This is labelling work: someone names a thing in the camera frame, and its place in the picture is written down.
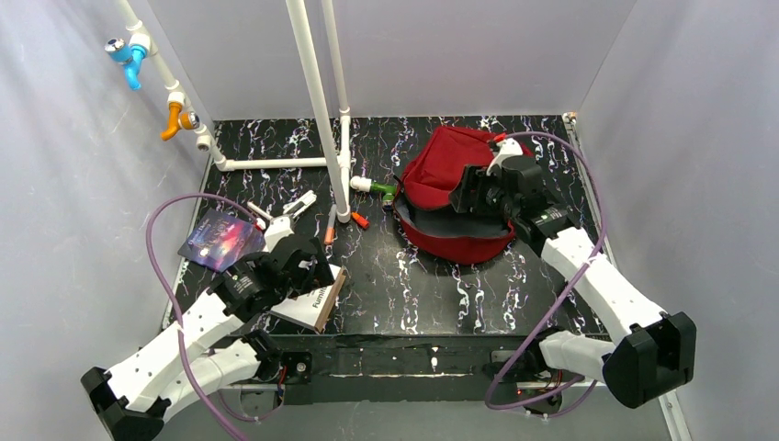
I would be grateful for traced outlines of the red student backpack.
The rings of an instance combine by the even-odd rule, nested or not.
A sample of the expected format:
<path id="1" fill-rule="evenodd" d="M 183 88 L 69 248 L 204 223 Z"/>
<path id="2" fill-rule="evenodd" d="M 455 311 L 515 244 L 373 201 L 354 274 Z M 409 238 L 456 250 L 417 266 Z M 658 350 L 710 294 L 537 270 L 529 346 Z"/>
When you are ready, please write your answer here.
<path id="1" fill-rule="evenodd" d="M 533 160 L 504 134 L 442 126 L 398 179 L 392 209 L 408 242 L 459 265 L 482 264 L 514 240 L 515 228 L 487 204 L 488 174 L 513 156 Z"/>

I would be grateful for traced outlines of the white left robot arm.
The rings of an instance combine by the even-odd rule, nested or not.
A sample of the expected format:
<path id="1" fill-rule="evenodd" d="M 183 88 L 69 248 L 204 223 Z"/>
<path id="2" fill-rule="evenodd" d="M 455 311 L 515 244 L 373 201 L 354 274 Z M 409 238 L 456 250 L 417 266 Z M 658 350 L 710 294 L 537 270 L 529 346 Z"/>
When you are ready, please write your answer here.
<path id="1" fill-rule="evenodd" d="M 135 354 L 109 368 L 92 367 L 81 384 L 113 440 L 153 440 L 190 404 L 265 370 L 281 352 L 261 331 L 209 352 L 222 338 L 285 300 L 329 287 L 333 270 L 322 244 L 292 233 L 269 251 L 227 267 L 184 312 Z"/>

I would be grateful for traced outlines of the white furniture book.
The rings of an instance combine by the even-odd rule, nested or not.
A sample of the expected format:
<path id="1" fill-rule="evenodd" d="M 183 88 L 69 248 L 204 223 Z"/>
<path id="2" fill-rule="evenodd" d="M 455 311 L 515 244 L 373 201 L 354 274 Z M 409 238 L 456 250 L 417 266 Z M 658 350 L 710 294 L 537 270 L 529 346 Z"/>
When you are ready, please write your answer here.
<path id="1" fill-rule="evenodd" d="M 343 266 L 330 265 L 330 268 L 333 273 L 332 285 L 317 288 L 295 299 L 286 299 L 274 306 L 270 314 L 321 334 L 346 281 L 346 270 Z"/>

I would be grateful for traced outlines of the dark galaxy cover book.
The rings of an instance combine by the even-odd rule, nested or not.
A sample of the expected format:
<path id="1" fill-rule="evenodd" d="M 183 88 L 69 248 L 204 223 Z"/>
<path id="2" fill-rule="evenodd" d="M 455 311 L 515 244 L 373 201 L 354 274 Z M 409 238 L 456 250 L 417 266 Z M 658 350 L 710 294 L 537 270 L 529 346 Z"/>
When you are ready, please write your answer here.
<path id="1" fill-rule="evenodd" d="M 179 247 L 186 260 L 221 273 L 245 255 L 265 247 L 264 234 L 252 223 L 209 209 Z"/>

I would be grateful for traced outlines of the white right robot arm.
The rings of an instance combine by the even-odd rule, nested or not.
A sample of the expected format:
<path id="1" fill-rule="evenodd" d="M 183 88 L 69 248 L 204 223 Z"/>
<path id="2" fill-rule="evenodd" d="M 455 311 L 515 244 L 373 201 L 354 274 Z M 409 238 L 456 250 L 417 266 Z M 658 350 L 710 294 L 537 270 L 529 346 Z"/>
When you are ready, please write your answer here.
<path id="1" fill-rule="evenodd" d="M 559 307 L 577 291 L 603 323 L 608 340 L 547 328 L 539 322 L 494 375 L 493 392 L 512 370 L 568 371 L 603 383 L 624 406 L 636 409 L 694 377 L 697 328 L 684 312 L 669 314 L 640 293 L 605 257 L 546 189 L 540 166 L 510 156 L 489 166 L 468 165 L 449 195 L 455 211 L 500 214 L 567 285 Z"/>

